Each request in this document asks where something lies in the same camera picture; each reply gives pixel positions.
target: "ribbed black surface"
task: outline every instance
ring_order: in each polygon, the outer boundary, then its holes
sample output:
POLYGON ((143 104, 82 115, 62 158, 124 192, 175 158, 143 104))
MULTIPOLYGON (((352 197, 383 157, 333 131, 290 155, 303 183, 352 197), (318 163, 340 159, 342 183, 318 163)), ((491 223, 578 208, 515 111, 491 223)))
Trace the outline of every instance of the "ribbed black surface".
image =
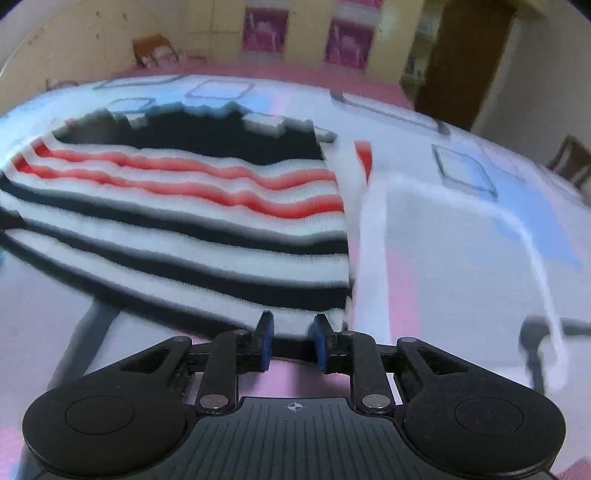
MULTIPOLYGON (((344 398, 247 398, 197 423, 182 447, 133 480, 452 480, 417 458, 392 423, 344 398), (297 402, 297 411, 288 408, 297 402)), ((530 480, 549 480, 539 473, 530 480)))

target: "white stripe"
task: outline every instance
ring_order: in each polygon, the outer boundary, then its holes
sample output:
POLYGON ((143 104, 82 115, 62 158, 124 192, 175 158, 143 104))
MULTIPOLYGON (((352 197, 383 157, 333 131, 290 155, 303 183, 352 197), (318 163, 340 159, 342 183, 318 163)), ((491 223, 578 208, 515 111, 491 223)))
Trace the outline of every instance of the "white stripe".
POLYGON ((189 222, 194 221, 194 216, 200 219, 222 220, 237 228, 260 230, 262 238, 278 233, 294 236, 324 234, 329 237, 346 234, 345 216, 342 212, 319 213, 302 219, 281 219, 253 212, 242 205, 225 207, 193 197, 154 195, 142 189, 122 189, 90 181, 69 179, 46 181, 33 174, 20 173, 14 168, 7 168, 5 174, 11 182, 38 189, 40 193, 47 195, 77 193, 91 197, 95 203, 113 208, 119 207, 112 203, 114 200, 127 202, 129 210, 144 213, 146 209, 151 209, 162 218, 184 219, 189 222))
POLYGON ((126 145, 75 145, 65 144, 55 139, 53 135, 43 137, 45 144, 52 150, 69 150, 80 154, 121 153, 128 157, 141 156, 162 160, 163 158, 182 158, 205 163, 214 168, 244 167, 261 177, 277 177, 285 173, 306 170, 309 168, 326 168, 323 160, 312 160, 305 158, 294 158, 282 160, 272 165, 255 165, 240 158, 218 158, 198 155, 184 150, 171 148, 134 148, 126 145))
POLYGON ((432 184, 426 184, 412 177, 400 174, 388 175, 389 186, 393 189, 401 189, 416 195, 428 198, 437 203, 451 205, 458 209, 468 210, 482 216, 494 218, 504 222, 506 226, 519 235, 520 240, 530 258, 530 267, 532 274, 538 285, 540 296, 544 303, 545 317, 548 319, 550 328, 550 341, 556 353, 556 362, 545 369, 546 381, 551 391, 559 390, 564 387, 569 368, 569 356, 563 339, 563 331, 560 323, 560 317, 554 305, 554 300, 550 292, 548 283, 548 273, 546 271, 544 260, 540 255, 534 243, 531 232, 523 222, 510 210, 499 207, 498 205, 475 199, 472 196, 455 192, 445 187, 439 187, 432 184))
MULTIPOLYGON (((275 333, 281 335, 306 335, 307 328, 317 312, 266 307, 223 295, 212 290, 190 286, 137 272, 109 262, 97 255, 71 249, 53 238, 27 231, 13 231, 15 240, 70 267, 85 276, 106 280, 114 286, 146 300, 162 300, 188 312, 199 310, 206 314, 233 319, 249 327, 255 327, 264 310, 273 312, 275 333)), ((331 311, 331 317, 344 314, 343 310, 331 311)))
POLYGON ((162 170, 139 170, 130 167, 118 167, 108 161, 92 160, 84 165, 71 163, 58 158, 39 157, 33 149, 22 151, 25 159, 32 166, 49 167, 58 172, 87 170, 101 172, 112 177, 130 181, 153 181, 156 183, 198 183, 213 186, 226 193, 252 192, 257 196, 274 203, 292 203, 311 199, 319 195, 338 195, 336 182, 329 180, 312 181, 304 185, 283 190, 268 190, 250 179, 225 180, 207 173, 172 172, 162 170))
POLYGON ((269 283, 307 284, 349 281, 347 255, 290 255, 265 250, 218 245, 195 240, 179 233, 136 227, 111 220, 101 220, 66 212, 44 205, 23 202, 0 192, 0 205, 16 210, 25 219, 33 220, 72 233, 100 245, 101 242, 121 247, 135 255, 168 255, 179 261, 227 273, 225 277, 241 276, 269 283))

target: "yellow wall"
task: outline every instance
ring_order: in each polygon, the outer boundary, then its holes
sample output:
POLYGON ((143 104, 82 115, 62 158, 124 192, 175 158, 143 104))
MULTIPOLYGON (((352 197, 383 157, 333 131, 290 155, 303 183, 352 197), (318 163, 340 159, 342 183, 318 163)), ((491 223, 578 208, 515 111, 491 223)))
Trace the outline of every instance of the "yellow wall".
POLYGON ((320 67, 326 53, 332 2, 295 0, 292 5, 285 39, 285 60, 320 67))
POLYGON ((166 31, 138 0, 83 0, 36 27, 0 72, 0 115, 45 92, 46 80, 89 82, 135 63, 132 40, 166 31))
POLYGON ((423 8, 423 0, 384 0, 376 29, 367 75, 385 82, 400 81, 423 8))
POLYGON ((182 45, 190 53, 231 61, 242 48, 245 0, 187 0, 182 45))

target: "pink floor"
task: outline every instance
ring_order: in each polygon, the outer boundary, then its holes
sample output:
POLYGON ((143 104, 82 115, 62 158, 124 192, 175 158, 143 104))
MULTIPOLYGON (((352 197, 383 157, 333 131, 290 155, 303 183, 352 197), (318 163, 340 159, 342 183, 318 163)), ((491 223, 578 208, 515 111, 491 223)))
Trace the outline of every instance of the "pink floor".
POLYGON ((236 63, 222 65, 203 60, 185 60, 174 65, 154 69, 132 67, 117 72, 114 77, 137 77, 149 75, 219 75, 228 77, 246 77, 254 79, 279 80, 281 82, 300 83, 326 89, 338 90, 351 95, 358 95, 372 100, 389 103, 409 110, 414 110, 397 83, 376 82, 369 80, 362 72, 349 69, 307 69, 284 63, 236 63))

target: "wall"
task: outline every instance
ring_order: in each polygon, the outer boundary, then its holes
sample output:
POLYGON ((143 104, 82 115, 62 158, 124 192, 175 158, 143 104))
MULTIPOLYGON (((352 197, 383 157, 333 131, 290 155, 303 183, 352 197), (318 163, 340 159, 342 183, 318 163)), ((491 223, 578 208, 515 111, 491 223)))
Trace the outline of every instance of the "wall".
POLYGON ((509 35, 507 36, 507 40, 505 42, 503 55, 499 60, 499 64, 497 65, 495 77, 492 79, 491 85, 489 86, 488 92, 486 93, 486 97, 480 106, 478 116, 476 117, 476 120, 474 120, 472 129, 470 130, 475 135, 482 136, 483 129, 487 124, 492 111, 496 107, 499 95, 506 85, 511 67, 515 61, 515 55, 517 54, 519 41, 521 40, 523 22, 524 21, 518 17, 514 17, 511 21, 511 29, 509 30, 509 35))
POLYGON ((524 25, 482 136, 541 163, 568 134, 591 148, 591 22, 567 0, 524 25))
MULTIPOLYGON (((33 28, 62 8, 79 0, 22 0, 0 20, 0 67, 33 28)), ((184 15, 186 0, 141 0, 153 10, 171 35, 174 42, 184 15)))

